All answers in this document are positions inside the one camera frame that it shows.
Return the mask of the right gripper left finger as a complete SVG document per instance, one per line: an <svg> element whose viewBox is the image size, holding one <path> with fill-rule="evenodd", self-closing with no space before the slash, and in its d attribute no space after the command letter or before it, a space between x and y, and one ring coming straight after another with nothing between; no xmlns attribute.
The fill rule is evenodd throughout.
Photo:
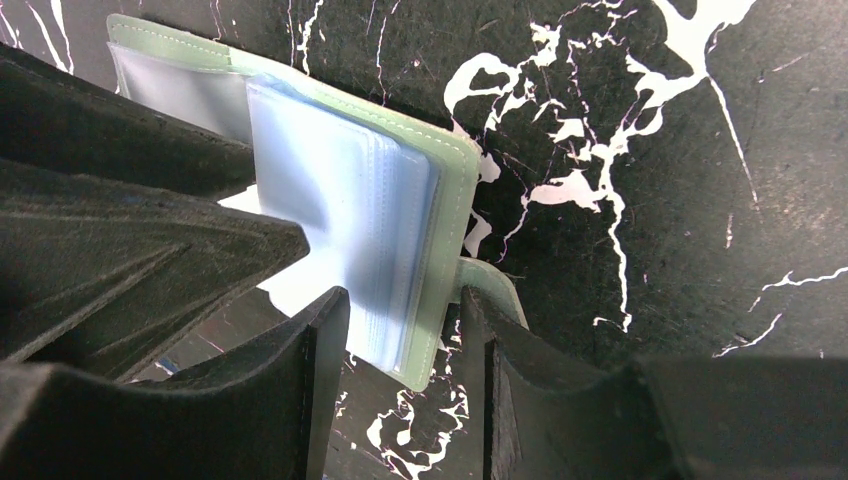
<svg viewBox="0 0 848 480"><path fill-rule="evenodd" d="M1 367L5 479L319 479L350 313L326 291L170 378L119 384L56 363Z"/></svg>

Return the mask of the green card holder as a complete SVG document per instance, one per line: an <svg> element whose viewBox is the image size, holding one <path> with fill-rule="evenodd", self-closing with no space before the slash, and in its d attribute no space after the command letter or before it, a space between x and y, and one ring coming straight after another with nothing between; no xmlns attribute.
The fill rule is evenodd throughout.
<svg viewBox="0 0 848 480"><path fill-rule="evenodd" d="M224 205L302 227L307 256L261 283L280 311L345 288L347 350L415 391L464 287L525 323L512 282L461 253L476 143L187 31L122 14L106 24L125 97L252 147L255 184Z"/></svg>

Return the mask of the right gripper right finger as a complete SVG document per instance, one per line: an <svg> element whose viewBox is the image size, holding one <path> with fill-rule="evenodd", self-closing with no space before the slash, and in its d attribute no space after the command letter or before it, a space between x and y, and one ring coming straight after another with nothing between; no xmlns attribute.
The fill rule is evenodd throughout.
<svg viewBox="0 0 848 480"><path fill-rule="evenodd" d="M639 357L605 372L464 288L487 479L843 479L845 360Z"/></svg>

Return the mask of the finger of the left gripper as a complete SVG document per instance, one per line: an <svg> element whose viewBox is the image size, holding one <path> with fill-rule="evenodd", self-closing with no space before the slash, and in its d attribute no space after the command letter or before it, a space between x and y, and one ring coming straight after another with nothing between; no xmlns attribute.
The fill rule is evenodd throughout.
<svg viewBox="0 0 848 480"><path fill-rule="evenodd" d="M126 380L309 250L295 223L1 164L1 357Z"/></svg>
<svg viewBox="0 0 848 480"><path fill-rule="evenodd" d="M203 198L254 184L252 149L1 47L1 156Z"/></svg>

